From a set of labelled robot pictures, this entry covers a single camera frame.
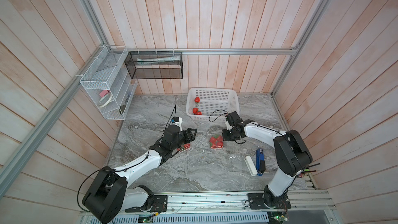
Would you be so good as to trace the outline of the clear plastic clamshell container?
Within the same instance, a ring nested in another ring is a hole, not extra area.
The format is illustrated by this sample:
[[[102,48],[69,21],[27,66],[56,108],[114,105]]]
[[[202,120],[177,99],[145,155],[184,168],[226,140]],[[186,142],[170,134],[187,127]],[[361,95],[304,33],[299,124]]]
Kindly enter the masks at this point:
[[[211,136],[209,146],[211,149],[224,148],[223,137],[221,135]]]

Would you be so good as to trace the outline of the packed strawberry with long stem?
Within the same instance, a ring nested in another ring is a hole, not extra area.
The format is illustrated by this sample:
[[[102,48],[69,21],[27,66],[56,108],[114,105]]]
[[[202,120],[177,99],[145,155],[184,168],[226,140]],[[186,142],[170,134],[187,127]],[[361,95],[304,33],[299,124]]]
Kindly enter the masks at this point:
[[[210,138],[210,141],[209,141],[210,143],[213,143],[213,144],[216,144],[216,142],[217,142],[217,139],[215,138],[215,137],[211,137]]]

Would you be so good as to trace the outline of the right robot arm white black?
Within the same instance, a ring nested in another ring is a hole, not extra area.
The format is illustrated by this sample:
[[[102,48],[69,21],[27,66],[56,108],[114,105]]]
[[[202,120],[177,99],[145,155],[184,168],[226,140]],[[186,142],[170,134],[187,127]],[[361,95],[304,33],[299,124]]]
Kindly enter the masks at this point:
[[[258,124],[253,120],[243,121],[237,112],[226,115],[226,128],[222,131],[224,141],[239,141],[244,138],[259,140],[275,149],[278,170],[264,188],[264,205],[276,208],[286,198],[288,188],[296,176],[304,172],[313,157],[296,130],[278,131]]]

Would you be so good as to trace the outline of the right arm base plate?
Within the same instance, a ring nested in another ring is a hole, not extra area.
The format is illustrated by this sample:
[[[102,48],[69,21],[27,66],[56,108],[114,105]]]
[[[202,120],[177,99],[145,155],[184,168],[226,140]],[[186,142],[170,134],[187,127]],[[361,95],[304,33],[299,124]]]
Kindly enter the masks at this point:
[[[269,192],[247,194],[250,209],[290,209],[291,203],[285,192],[279,197]]]

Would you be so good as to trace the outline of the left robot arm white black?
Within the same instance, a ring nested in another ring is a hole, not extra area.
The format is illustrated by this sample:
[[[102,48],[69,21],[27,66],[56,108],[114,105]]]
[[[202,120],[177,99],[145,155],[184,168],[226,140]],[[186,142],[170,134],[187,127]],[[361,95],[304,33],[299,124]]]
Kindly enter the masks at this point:
[[[155,211],[153,191],[144,185],[128,188],[144,174],[174,157],[182,145],[193,142],[196,134],[197,129],[183,130],[178,124],[169,125],[142,156],[115,169],[105,166],[96,171],[96,177],[83,197],[83,206],[103,224],[113,221],[120,211],[132,208]]]

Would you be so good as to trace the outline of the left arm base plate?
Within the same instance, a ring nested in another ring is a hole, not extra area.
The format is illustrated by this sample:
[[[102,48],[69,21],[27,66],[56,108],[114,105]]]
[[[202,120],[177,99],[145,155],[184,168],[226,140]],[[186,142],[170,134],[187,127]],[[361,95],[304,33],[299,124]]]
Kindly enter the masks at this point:
[[[126,213],[162,213],[167,211],[168,196],[154,195],[141,207],[132,207],[125,210]]]

